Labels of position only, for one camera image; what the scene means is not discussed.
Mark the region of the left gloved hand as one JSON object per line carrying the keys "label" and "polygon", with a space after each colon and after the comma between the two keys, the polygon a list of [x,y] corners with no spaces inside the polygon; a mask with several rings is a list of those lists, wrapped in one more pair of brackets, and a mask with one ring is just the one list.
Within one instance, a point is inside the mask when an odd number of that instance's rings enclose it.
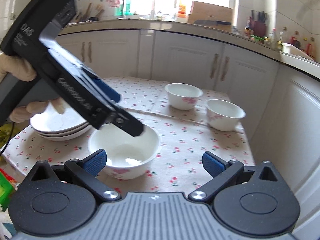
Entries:
{"label": "left gloved hand", "polygon": [[34,81],[36,77],[37,72],[26,59],[1,53],[1,124],[9,120],[16,123],[30,120],[34,115],[43,113],[49,104],[57,113],[65,113],[62,98],[20,103],[25,83]]}

